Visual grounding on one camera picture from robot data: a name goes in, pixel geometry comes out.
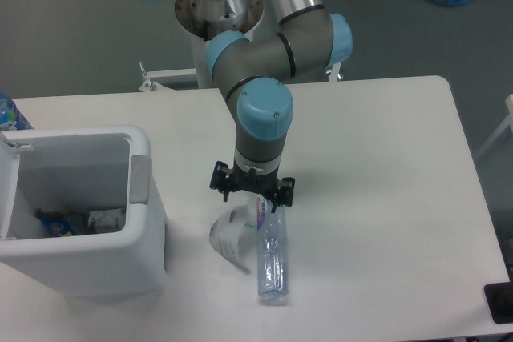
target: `bottle label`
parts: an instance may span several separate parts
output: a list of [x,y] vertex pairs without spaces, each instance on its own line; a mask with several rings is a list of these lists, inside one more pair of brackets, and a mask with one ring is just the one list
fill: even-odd
[[264,224],[266,213],[267,199],[262,195],[258,195],[256,198],[256,229],[260,230],[260,227]]

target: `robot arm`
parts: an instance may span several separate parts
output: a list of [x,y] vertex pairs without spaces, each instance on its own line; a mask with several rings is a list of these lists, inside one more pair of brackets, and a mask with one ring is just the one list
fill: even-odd
[[217,162],[210,188],[225,201],[239,190],[262,194],[274,210],[292,206],[295,184],[277,177],[293,116],[292,95],[280,82],[345,60],[353,41],[345,19],[328,14],[322,0],[273,4],[280,32],[253,42],[240,31],[217,34],[208,45],[207,65],[236,122],[233,167]]

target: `white trash bin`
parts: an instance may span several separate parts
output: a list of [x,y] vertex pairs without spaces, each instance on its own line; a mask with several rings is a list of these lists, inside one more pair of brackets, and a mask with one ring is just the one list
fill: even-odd
[[[0,262],[67,296],[162,288],[166,213],[138,127],[0,134]],[[117,232],[52,238],[44,211],[126,208]]]

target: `trash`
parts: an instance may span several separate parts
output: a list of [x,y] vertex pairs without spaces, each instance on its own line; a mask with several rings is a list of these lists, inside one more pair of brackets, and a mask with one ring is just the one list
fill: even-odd
[[86,219],[82,214],[63,214],[60,212],[45,212],[38,209],[36,217],[41,220],[53,237],[86,235],[91,232],[87,229]]
[[116,232],[125,226],[127,210],[116,208],[114,210],[89,211],[87,226],[95,234]]

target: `gray floor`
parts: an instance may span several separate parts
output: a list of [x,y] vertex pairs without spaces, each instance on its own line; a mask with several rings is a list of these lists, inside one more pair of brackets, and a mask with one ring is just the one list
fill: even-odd
[[[325,0],[352,26],[347,79],[448,79],[471,150],[513,94],[513,1],[459,8],[426,0]],[[12,97],[135,91],[147,70],[192,66],[174,0],[0,0],[0,90]],[[259,34],[277,29],[271,13]],[[513,214],[513,145],[479,169],[492,215]]]

